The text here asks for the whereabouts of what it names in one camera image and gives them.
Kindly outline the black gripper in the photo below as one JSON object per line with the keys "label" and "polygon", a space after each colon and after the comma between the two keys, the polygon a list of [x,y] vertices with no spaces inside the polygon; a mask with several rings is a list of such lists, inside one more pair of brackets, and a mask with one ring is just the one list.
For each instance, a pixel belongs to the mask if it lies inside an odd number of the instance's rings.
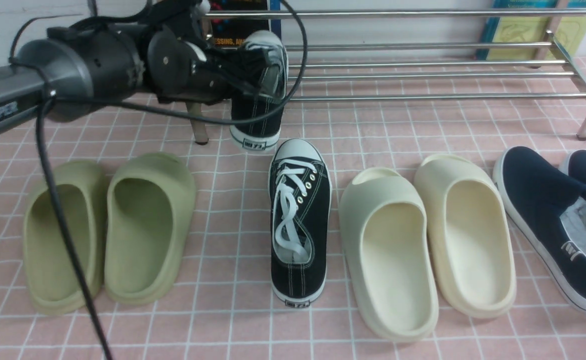
{"label": "black gripper", "polygon": [[143,86],[160,104],[215,105],[236,93],[207,53],[200,19],[208,6],[204,0],[159,0],[143,18]]}

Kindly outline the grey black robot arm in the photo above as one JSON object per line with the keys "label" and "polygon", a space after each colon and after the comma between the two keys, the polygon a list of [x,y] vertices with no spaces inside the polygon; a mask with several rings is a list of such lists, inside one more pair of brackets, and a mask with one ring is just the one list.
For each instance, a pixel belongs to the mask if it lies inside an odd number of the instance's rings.
{"label": "grey black robot arm", "polygon": [[50,27],[0,67],[0,134],[54,100],[48,116],[67,123],[139,93],[158,102],[212,105],[235,92],[224,55],[206,41],[203,0],[148,1],[127,17],[92,16]]}

